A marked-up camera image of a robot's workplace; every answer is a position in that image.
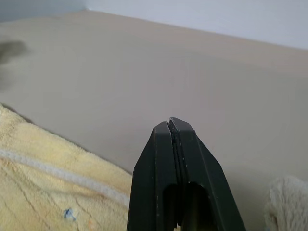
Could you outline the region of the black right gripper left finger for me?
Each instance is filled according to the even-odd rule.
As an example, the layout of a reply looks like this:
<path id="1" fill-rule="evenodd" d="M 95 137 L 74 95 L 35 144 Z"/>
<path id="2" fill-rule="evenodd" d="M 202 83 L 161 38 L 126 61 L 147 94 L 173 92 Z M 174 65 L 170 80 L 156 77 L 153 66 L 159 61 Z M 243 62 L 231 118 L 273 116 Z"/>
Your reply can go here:
<path id="1" fill-rule="evenodd" d="M 161 122 L 133 170 L 127 231 L 174 231 L 177 189 L 171 132 Z"/>

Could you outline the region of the yellow fluffy towel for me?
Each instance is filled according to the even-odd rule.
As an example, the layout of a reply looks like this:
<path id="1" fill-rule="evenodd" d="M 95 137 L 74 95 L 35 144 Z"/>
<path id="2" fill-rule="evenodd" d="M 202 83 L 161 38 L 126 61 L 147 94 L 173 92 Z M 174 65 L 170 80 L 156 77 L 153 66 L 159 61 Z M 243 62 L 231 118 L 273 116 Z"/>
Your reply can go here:
<path id="1" fill-rule="evenodd" d="M 308 177 L 222 170 L 246 231 L 308 231 Z M 132 178 L 0 104 L 0 231 L 127 231 Z"/>

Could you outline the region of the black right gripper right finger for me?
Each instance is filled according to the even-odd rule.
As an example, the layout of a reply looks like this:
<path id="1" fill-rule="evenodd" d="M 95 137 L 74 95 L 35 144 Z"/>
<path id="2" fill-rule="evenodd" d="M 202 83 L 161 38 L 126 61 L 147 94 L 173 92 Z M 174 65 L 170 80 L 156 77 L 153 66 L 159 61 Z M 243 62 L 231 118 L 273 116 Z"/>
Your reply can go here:
<path id="1" fill-rule="evenodd" d="M 192 126 L 169 121 L 181 174 L 180 231 L 246 231 L 221 165 Z"/>

